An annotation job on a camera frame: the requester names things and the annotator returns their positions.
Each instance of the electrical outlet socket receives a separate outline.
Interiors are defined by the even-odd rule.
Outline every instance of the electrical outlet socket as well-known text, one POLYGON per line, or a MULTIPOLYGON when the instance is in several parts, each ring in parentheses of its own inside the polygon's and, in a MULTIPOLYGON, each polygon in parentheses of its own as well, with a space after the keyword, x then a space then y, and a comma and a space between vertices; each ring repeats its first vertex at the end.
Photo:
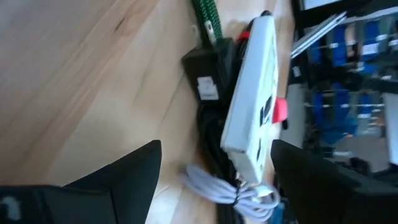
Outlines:
POLYGON ((278 77, 275 21, 261 16, 253 22, 221 137, 221 148, 251 183, 264 175, 278 77))

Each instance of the white sticker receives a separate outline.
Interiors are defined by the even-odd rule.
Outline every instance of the white sticker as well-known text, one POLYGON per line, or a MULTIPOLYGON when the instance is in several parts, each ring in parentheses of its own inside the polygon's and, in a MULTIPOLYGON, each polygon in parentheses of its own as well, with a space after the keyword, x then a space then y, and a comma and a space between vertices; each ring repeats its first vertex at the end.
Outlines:
POLYGON ((390 80, 391 78, 391 75, 384 75, 383 77, 381 77, 381 80, 390 80))
POLYGON ((379 43, 368 44, 362 47, 362 55, 376 54, 379 52, 379 43))
POLYGON ((198 77, 197 80, 198 80, 198 85, 207 86, 214 84, 212 77, 198 77))
POLYGON ((398 40, 392 40, 392 41, 390 41, 389 43, 388 43, 388 46, 395 46, 395 45, 397 45, 398 44, 398 40))
POLYGON ((294 77, 300 77, 301 76, 301 72, 300 72, 300 69, 298 68, 298 66, 294 66, 293 67, 293 74, 294 74, 294 77))
POLYGON ((387 39, 387 34, 381 34, 376 37, 377 41, 382 41, 387 39))
POLYGON ((338 43, 332 43, 332 44, 329 45, 330 49, 333 49, 333 48, 336 48, 336 47, 338 47, 338 43))
POLYGON ((359 114, 358 118, 366 119, 366 118, 370 118, 371 116, 372 116, 372 114, 359 114))
POLYGON ((198 92, 201 100, 218 100, 217 86, 211 77, 199 77, 198 92))

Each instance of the coiled white cable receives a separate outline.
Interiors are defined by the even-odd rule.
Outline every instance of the coiled white cable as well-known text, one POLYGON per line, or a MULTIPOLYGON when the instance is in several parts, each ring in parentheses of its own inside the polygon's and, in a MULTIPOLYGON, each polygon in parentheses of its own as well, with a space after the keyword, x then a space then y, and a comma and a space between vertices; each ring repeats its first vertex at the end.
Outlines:
POLYGON ((237 189, 193 165, 187 166, 180 177, 196 194, 215 203, 234 204, 235 210, 255 222, 266 221, 280 202, 278 191, 265 182, 257 186, 246 183, 237 189))

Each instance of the wood grain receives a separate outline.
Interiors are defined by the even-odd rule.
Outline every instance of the wood grain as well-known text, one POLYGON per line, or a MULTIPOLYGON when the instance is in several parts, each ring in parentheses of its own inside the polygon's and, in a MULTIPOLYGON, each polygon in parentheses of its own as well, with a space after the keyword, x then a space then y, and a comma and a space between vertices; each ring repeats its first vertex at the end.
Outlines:
MULTIPOLYGON (((225 36, 273 12, 284 96, 294 22, 288 0, 218 0, 225 36)), ((147 223, 214 223, 178 181, 200 162, 197 103, 180 58, 195 44, 189 0, 0 1, 0 184, 64 185, 162 141, 147 223)), ((270 135, 277 138, 279 126, 270 135)), ((267 157, 266 179, 273 176, 267 157)))

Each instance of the black cable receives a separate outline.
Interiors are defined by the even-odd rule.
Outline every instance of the black cable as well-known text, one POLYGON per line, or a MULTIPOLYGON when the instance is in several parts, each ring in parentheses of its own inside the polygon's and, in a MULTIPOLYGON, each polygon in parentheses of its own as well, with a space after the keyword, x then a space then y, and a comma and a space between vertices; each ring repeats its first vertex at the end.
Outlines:
MULTIPOLYGON (((237 187, 236 169, 228 155, 220 148, 221 135, 226 119, 227 108, 222 106, 200 105, 197 125, 200 133, 202 153, 210 167, 210 172, 237 187)), ((220 224, 243 224, 243 217, 233 205, 217 204, 217 222, 220 224)))

